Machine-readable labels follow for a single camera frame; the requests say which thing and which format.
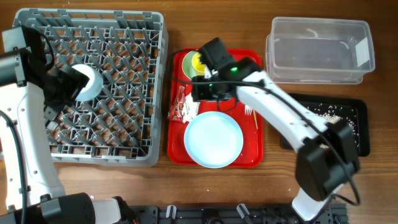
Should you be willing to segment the light blue bowl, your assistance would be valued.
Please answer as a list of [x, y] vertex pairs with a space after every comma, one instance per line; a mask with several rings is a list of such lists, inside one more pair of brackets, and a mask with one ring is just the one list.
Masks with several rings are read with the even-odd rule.
[[76, 64], [72, 67], [89, 78], [88, 83], [78, 94], [76, 100], [89, 101], [96, 98], [101, 93], [103, 87], [103, 77], [99, 71], [85, 64]]

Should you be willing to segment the white napkin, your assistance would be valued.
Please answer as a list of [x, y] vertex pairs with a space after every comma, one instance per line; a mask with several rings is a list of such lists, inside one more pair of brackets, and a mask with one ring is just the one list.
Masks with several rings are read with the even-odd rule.
[[182, 121], [183, 123], [187, 123], [192, 121], [194, 118], [197, 117], [198, 109], [199, 109], [199, 102], [193, 100], [192, 94], [189, 93], [185, 97], [185, 101], [183, 103], [182, 109]]

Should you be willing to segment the red snack wrapper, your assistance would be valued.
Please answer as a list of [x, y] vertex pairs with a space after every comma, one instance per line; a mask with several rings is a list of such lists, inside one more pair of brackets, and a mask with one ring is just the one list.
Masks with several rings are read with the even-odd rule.
[[169, 113], [168, 119], [171, 121], [183, 122], [183, 104], [185, 102], [185, 87], [179, 86], [177, 96], [172, 103]]

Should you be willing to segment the light blue plate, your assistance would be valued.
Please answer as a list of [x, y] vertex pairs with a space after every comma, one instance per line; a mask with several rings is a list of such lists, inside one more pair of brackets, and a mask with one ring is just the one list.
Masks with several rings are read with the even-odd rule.
[[219, 169], [232, 164], [243, 150], [243, 132], [229, 115], [218, 111], [199, 114], [187, 125], [183, 143], [200, 166]]

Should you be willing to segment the rice food scraps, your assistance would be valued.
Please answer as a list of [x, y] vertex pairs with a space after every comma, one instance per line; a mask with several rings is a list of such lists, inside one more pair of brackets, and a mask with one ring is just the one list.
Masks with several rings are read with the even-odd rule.
[[338, 121], [344, 121], [351, 128], [357, 150], [359, 151], [359, 128], [356, 109], [352, 106], [328, 103], [305, 103], [305, 106], [330, 123], [335, 124]]

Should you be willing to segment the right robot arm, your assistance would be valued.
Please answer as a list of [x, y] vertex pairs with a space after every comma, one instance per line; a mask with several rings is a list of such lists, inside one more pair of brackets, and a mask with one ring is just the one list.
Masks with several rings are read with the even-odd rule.
[[254, 60], [236, 60], [220, 38], [198, 49], [207, 75], [193, 77], [193, 99], [236, 101], [250, 106], [283, 135], [297, 154], [295, 178], [300, 186], [292, 208], [304, 221], [314, 220], [342, 186], [350, 184], [360, 204], [353, 176], [359, 156], [352, 130], [344, 121], [331, 123], [279, 88]]

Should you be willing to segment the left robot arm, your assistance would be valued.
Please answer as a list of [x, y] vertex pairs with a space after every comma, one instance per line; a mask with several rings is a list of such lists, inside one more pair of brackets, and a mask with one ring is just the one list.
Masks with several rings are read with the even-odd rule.
[[2, 33], [1, 149], [6, 165], [7, 223], [122, 223], [119, 198], [93, 200], [67, 195], [49, 148], [46, 128], [86, 87], [73, 67], [57, 69], [46, 55], [50, 42], [36, 29], [17, 26]]

